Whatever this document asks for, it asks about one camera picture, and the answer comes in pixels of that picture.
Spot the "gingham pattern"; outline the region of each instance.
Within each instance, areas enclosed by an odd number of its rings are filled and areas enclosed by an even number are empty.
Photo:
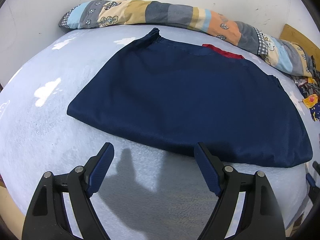
[[[69,29],[70,29],[70,27],[67,25],[67,21],[68,21],[68,18],[69,18],[70,13],[71,13],[74,9],[75,9],[75,8],[71,9],[70,11],[68,11],[68,12],[66,13],[66,15],[63,17],[63,19],[62,19],[62,21],[61,21],[61,26],[62,26],[62,27],[65,27],[65,28],[69,28]]]
[[[263,34],[257,28],[254,28],[257,32],[258,39],[259,39],[259,48],[258,48],[258,55],[268,54],[268,47],[266,41],[263,39]]]

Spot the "metal pin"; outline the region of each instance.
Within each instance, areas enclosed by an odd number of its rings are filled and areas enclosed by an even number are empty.
[[[48,177],[51,176],[51,172],[50,172],[50,171],[47,171],[47,172],[45,172],[45,173],[43,174],[43,176],[44,176],[45,178],[48,178]]]
[[[233,172],[233,168],[232,168],[231,166],[225,166],[225,167],[224,167],[224,170],[225,170],[226,172]]]
[[[83,171],[83,167],[82,166],[78,166],[78,167],[75,168],[75,172],[79,173],[81,171]]]
[[[257,175],[258,175],[259,177],[264,177],[265,174],[264,174],[263,171],[258,171],[258,172],[257,172]]]

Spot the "navy blue cloth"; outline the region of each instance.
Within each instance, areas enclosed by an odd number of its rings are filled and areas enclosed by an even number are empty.
[[[67,114],[184,155],[203,142],[225,162],[292,167],[312,158],[306,128],[276,77],[249,60],[167,40],[157,28],[118,51]]]

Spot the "bed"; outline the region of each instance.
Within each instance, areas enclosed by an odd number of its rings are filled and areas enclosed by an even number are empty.
[[[115,158],[98,193],[91,198],[111,239],[195,239],[217,201],[194,158],[147,147],[90,127],[66,115],[68,104],[119,49],[141,38],[153,25],[118,25],[74,30],[38,53],[0,93],[0,173],[26,214],[34,190],[46,171],[68,173],[96,155],[105,142]],[[310,118],[293,81],[257,56],[215,37],[186,29],[157,26],[161,35],[180,42],[203,43],[255,63],[276,76],[298,109],[307,129],[313,160],[319,159],[319,122]],[[262,170],[275,192],[287,228],[308,202],[306,165],[269,168],[232,164],[239,172]],[[81,236],[68,195],[73,233]],[[227,236],[235,233],[241,196]]]

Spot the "blue rubber fingertip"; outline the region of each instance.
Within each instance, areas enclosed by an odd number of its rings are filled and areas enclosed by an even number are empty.
[[[115,150],[113,145],[110,143],[90,174],[88,188],[86,190],[89,197],[91,197],[93,193],[99,191],[99,188],[112,163],[114,156]]]
[[[315,182],[315,180],[313,179],[313,177],[310,175],[310,173],[307,173],[307,174],[306,174],[306,179],[307,179],[307,181],[309,182],[309,184],[310,184],[311,187],[315,187],[315,186],[316,186],[316,182]]]
[[[194,155],[209,190],[215,193],[217,196],[220,196],[222,189],[219,185],[218,173],[210,163],[210,160],[207,158],[205,152],[198,144],[195,146]]]

